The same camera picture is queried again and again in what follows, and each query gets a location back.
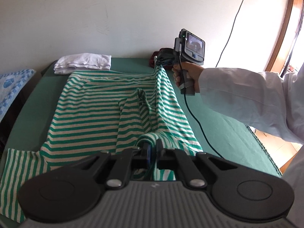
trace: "hand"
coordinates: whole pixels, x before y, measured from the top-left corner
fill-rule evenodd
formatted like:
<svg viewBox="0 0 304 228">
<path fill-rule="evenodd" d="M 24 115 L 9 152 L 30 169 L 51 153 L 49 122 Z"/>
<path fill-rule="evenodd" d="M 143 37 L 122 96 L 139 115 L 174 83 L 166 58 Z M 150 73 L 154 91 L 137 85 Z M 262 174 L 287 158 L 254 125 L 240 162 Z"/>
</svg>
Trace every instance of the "hand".
<svg viewBox="0 0 304 228">
<path fill-rule="evenodd" d="M 194 80 L 194 90 L 196 93 L 199 93 L 200 92 L 199 77 L 203 72 L 204 68 L 200 65 L 189 62 L 182 62 L 181 67 L 183 70 L 188 71 L 187 77 Z M 173 77 L 175 79 L 175 84 L 179 87 L 181 81 L 180 78 L 181 70 L 179 64 L 174 65 L 172 71 L 174 72 Z"/>
</svg>

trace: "floor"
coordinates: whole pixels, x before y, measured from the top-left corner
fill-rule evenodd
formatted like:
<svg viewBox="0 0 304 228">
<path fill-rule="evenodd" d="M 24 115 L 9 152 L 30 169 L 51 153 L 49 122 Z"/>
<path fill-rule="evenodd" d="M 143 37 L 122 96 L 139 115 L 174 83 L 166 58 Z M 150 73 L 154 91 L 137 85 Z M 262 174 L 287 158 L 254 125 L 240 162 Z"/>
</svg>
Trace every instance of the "floor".
<svg viewBox="0 0 304 228">
<path fill-rule="evenodd" d="M 302 147 L 301 144 L 286 142 L 279 137 L 256 130 L 255 135 L 262 142 L 276 165 L 281 168 Z"/>
</svg>

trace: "white folded cloth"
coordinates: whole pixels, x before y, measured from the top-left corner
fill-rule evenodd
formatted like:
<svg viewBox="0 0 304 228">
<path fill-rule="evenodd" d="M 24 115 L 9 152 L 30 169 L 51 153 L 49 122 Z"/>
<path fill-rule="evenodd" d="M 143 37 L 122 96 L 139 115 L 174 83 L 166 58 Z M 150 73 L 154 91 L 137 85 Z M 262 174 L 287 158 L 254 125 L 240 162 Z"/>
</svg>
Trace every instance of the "white folded cloth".
<svg viewBox="0 0 304 228">
<path fill-rule="evenodd" d="M 55 74 L 71 74 L 76 70 L 110 70 L 111 56 L 82 53 L 61 57 L 54 65 Z"/>
</svg>

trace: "black cable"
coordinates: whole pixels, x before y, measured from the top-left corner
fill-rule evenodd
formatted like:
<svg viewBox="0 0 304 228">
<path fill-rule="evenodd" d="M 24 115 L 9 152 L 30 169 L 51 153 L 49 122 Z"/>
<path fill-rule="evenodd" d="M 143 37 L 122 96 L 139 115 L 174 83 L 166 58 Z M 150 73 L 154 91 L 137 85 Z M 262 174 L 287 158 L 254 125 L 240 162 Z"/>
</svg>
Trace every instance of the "black cable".
<svg viewBox="0 0 304 228">
<path fill-rule="evenodd" d="M 217 62 L 217 64 L 216 64 L 215 67 L 217 67 L 217 65 L 219 64 L 219 61 L 221 60 L 221 57 L 222 57 L 222 55 L 223 55 L 223 52 L 224 52 L 224 50 L 226 49 L 226 46 L 228 45 L 228 42 L 229 42 L 229 40 L 230 40 L 230 37 L 231 37 L 231 35 L 232 35 L 232 31 L 233 31 L 233 28 L 234 28 L 235 20 L 237 19 L 237 16 L 238 16 L 238 14 L 239 14 L 239 12 L 240 12 L 240 10 L 241 10 L 241 6 L 243 5 L 243 2 L 244 2 L 244 0 L 242 0 L 241 5 L 240 5 L 240 7 L 239 7 L 239 10 L 238 10 L 238 12 L 237 12 L 237 14 L 236 14 L 236 16 L 235 16 L 235 18 L 234 18 L 234 21 L 233 21 L 233 24 L 232 24 L 232 29 L 231 29 L 229 38 L 228 38 L 228 40 L 227 40 L 227 43 L 226 43 L 224 49 L 222 50 L 221 55 L 219 56 L 218 62 Z"/>
<path fill-rule="evenodd" d="M 183 68 L 181 67 L 181 56 L 180 56 L 180 54 L 179 54 L 179 67 L 180 67 L 180 69 L 181 69 L 181 70 L 180 70 L 180 74 L 182 75 L 182 70 L 183 70 Z M 190 108 L 189 108 L 189 106 L 188 106 L 188 103 L 187 103 L 186 92 L 184 92 L 184 100 L 185 100 L 185 104 L 186 104 L 186 107 L 187 107 L 189 113 L 190 113 L 191 116 L 194 118 L 194 120 L 196 120 L 197 123 L 199 124 L 199 126 L 200 126 L 200 128 L 201 128 L 201 131 L 202 131 L 202 133 L 203 133 L 203 135 L 204 135 L 204 137 L 205 137 L 205 140 L 206 140 L 206 142 L 208 143 L 208 145 L 212 148 L 213 151 L 215 151 L 215 152 L 218 154 L 218 156 L 220 156 L 221 158 L 224 158 L 224 157 L 223 157 L 222 155 L 220 155 L 220 154 L 218 153 L 218 151 L 215 150 L 214 147 L 210 144 L 210 142 L 208 141 L 208 139 L 207 139 L 207 137 L 206 137 L 206 134 L 205 134 L 205 132 L 204 132 L 204 130 L 203 130 L 203 127 L 202 127 L 200 121 L 199 121 L 199 120 L 194 116 L 194 114 L 191 112 L 191 110 L 190 110 Z"/>
</svg>

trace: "green bed sheet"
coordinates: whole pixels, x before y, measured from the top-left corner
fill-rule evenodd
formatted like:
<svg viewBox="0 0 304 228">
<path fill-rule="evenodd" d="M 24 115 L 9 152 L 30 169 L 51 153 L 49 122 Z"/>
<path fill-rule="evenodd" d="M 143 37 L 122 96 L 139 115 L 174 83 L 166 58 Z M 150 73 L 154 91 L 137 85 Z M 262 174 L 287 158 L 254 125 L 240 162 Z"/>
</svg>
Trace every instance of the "green bed sheet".
<svg viewBox="0 0 304 228">
<path fill-rule="evenodd" d="M 132 58 L 112 58 L 111 70 L 135 74 L 153 72 L 148 66 L 147 59 Z M 174 85 L 172 72 L 167 71 L 167 73 L 194 135 L 205 152 L 216 155 L 207 144 L 199 125 L 187 110 L 183 95 Z M 45 142 L 57 100 L 67 78 L 68 76 L 55 75 L 53 66 L 46 71 L 22 108 L 12 129 L 0 162 L 0 176 L 5 166 L 8 148 L 38 151 Z M 224 158 L 271 175 L 281 176 L 263 145 L 244 124 L 210 110 L 198 94 L 188 96 L 187 101 L 192 113 L 201 122 L 209 142 Z M 4 228 L 19 225 L 2 215 L 0 215 L 0 224 Z"/>
</svg>

